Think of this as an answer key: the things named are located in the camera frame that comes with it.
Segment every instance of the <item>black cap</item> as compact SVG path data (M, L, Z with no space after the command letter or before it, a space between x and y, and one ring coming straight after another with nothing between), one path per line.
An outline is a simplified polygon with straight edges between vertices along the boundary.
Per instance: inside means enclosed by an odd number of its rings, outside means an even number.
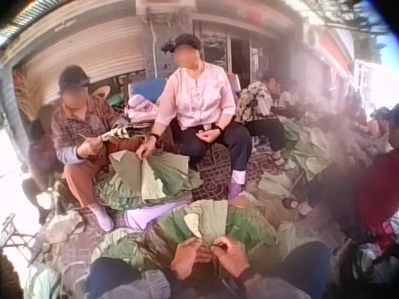
M61 94L63 94L65 90L79 90L82 87L88 86L89 83L89 77L78 65L66 67L60 74L58 80Z
M201 50L201 41L194 34L189 34L189 33L180 34L175 39L175 48L173 49L173 51L171 51L171 53L174 53L176 48L181 45L189 45L190 47L194 48L195 50L198 50L198 51Z

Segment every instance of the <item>hair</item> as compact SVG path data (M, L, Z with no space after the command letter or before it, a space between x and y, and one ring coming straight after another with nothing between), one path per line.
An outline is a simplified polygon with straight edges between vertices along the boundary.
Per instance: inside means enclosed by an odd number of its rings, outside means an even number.
M279 77L272 72L266 72L262 76L262 81L266 83L269 83L272 79L274 79L276 82L280 82Z
M60 88L60 92L62 93L69 85L83 85L88 84L89 82L89 77L81 67L79 67L78 65L70 65L66 67L60 74L58 85Z
M35 143L40 141L45 134L46 132L44 131L42 122L39 119L34 120L29 130L31 142Z

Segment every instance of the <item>shoe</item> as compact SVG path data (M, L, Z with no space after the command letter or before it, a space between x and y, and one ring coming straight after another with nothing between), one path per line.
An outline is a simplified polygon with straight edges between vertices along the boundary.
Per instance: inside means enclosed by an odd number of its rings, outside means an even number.
M228 199L233 199L238 197L238 194L240 194L244 189L244 185L238 184L236 182L231 182L229 186L229 196Z
M47 216L51 213L51 210L39 209L39 223L44 225L46 223Z

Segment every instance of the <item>hand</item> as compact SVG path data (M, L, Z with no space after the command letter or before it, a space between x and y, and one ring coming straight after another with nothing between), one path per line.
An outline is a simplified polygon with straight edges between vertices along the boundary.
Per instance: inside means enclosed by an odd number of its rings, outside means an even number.
M220 130L213 129L205 132L203 130L200 130L196 135L202 141L205 141L206 143L212 143L217 137L220 136Z
M227 235L217 238L211 246L211 251L217 256L223 268L235 278L238 278L241 273L249 268L243 246Z
M83 159L88 156L97 156L103 147L101 137L86 138L86 140L77 148L77 154Z
M156 138L154 136L150 136L150 138L144 142L140 147L136 150L136 155L140 160L146 158L155 148Z
M194 263L209 263L212 260L212 253L201 244L201 239L193 237L177 246L170 269L176 273L178 279L184 280L189 277Z

